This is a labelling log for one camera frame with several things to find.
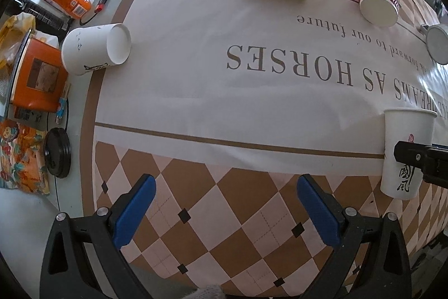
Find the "yellow bag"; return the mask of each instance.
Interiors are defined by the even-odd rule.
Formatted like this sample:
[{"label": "yellow bag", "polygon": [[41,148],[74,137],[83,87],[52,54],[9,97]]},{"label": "yellow bag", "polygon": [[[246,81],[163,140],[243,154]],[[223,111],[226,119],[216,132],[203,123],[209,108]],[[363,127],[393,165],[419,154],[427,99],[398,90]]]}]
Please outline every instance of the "yellow bag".
[{"label": "yellow bag", "polygon": [[22,12],[13,15],[0,30],[0,69],[14,63],[16,52],[29,29],[36,30],[36,18]]}]

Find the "floral cloth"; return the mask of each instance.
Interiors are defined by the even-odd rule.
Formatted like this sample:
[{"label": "floral cloth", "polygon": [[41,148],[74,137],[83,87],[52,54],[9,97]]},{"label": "floral cloth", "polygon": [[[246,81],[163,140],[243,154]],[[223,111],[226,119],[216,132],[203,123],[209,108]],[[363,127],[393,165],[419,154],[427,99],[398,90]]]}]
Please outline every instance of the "floral cloth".
[{"label": "floral cloth", "polygon": [[0,123],[0,188],[50,192],[42,154],[45,135],[12,120]]}]

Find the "round black lid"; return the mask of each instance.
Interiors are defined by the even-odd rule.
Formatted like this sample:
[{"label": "round black lid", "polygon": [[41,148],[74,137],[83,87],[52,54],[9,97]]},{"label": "round black lid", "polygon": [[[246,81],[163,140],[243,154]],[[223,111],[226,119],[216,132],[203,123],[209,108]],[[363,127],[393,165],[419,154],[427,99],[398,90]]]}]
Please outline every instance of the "round black lid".
[{"label": "round black lid", "polygon": [[69,137],[63,128],[52,128],[43,143],[43,155],[48,171],[59,178],[69,175],[72,163],[72,149]]}]

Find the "orange box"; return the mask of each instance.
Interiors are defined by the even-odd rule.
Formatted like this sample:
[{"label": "orange box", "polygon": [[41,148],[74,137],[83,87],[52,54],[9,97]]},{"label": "orange box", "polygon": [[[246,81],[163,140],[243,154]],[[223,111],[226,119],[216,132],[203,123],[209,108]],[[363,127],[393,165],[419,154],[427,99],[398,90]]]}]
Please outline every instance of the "orange box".
[{"label": "orange box", "polygon": [[27,109],[56,112],[67,76],[60,50],[30,37],[19,61],[10,102]]}]

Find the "metal screw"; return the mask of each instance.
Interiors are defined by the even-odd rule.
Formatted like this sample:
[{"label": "metal screw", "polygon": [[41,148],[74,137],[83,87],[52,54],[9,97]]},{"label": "metal screw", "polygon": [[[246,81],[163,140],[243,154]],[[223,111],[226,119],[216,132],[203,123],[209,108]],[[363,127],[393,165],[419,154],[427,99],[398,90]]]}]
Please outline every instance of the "metal screw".
[{"label": "metal screw", "polygon": [[396,216],[396,214],[395,214],[394,212],[389,212],[389,213],[388,213],[388,218],[389,218],[391,221],[396,221],[397,216]]},{"label": "metal screw", "polygon": [[66,214],[65,213],[59,213],[57,216],[56,216],[56,220],[57,221],[59,221],[59,222],[61,222],[61,221],[63,221],[65,218],[66,218]]},{"label": "metal screw", "polygon": [[355,208],[352,207],[348,207],[346,208],[346,215],[350,216],[350,217],[354,217],[355,215],[357,215],[357,211]]},{"label": "metal screw", "polygon": [[96,214],[98,214],[100,217],[106,215],[107,213],[109,213],[109,209],[106,207],[98,208],[98,210],[96,211]]}]

